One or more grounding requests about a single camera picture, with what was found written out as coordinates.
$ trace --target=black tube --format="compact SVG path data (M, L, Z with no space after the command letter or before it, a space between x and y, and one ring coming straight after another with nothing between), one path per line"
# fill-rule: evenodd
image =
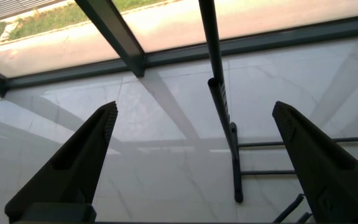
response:
M306 221L308 221L308 219L309 219L312 215L313 215L312 213L305 212L305 214L303 214L303 215L298 219L298 221L296 221L296 223L305 223Z
M293 201L291 205L288 206L288 208L286 208L281 214L279 214L279 216L273 221L273 223L282 222L289 214L291 214L292 211L294 211L299 206L302 200L303 200L303 195L299 194L295 199L295 201Z
M214 78L216 78L219 83L224 83L215 4L213 0L198 0L198 3L200 5L201 17L203 18L206 44L208 46L209 57L211 58Z
M241 175L286 175L296 174L295 170L250 170L241 171Z
M358 142L358 137L334 138L334 142ZM284 142L255 142L239 144L239 147L263 147L263 146L283 146Z
M224 97L222 95L221 85L217 79L210 78L208 80L208 86L211 91L212 99L214 100L216 111L218 111L219 119L221 120L224 135L226 136L227 143L229 144L232 158L239 159L239 154L236 152L237 147L234 145L232 139L229 115L226 110L227 107L225 101L223 100Z

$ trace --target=gray siding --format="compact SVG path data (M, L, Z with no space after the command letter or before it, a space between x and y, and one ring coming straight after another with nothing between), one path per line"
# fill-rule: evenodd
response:
M56 0L0 0L0 18L21 11L30 11L32 8L48 2L56 2Z

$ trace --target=black cable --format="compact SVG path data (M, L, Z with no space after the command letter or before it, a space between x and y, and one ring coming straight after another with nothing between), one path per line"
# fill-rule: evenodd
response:
M308 213L306 212L305 214L303 214L298 221L296 221L296 223L305 223L306 221L308 221L308 219L312 216L312 213Z
M282 222L289 214L291 214L292 211L294 211L297 206L302 202L303 200L303 194L299 194L295 201L291 203L288 208L286 208L279 216L273 221L273 223L280 223Z

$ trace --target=sidewalk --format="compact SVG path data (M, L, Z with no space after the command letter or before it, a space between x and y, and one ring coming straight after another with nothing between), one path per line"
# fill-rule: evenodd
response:
M215 0L221 39L358 16L353 0ZM198 2L182 0L123 15L145 50L205 42ZM0 72L16 77L118 58L93 24L0 46Z

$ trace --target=white tile floor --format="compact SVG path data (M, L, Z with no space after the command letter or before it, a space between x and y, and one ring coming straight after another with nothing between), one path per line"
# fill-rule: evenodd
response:
M358 38L224 58L240 142L280 140L277 100L332 137L358 136ZM208 60L8 92L0 99L0 223L6 202L99 106L119 116L94 199L100 221L271 222L302 192L295 176L243 178L233 199L230 153L207 81ZM345 147L358 159L358 144ZM242 170L292 169L282 147L241 152ZM309 211L306 202L286 221Z

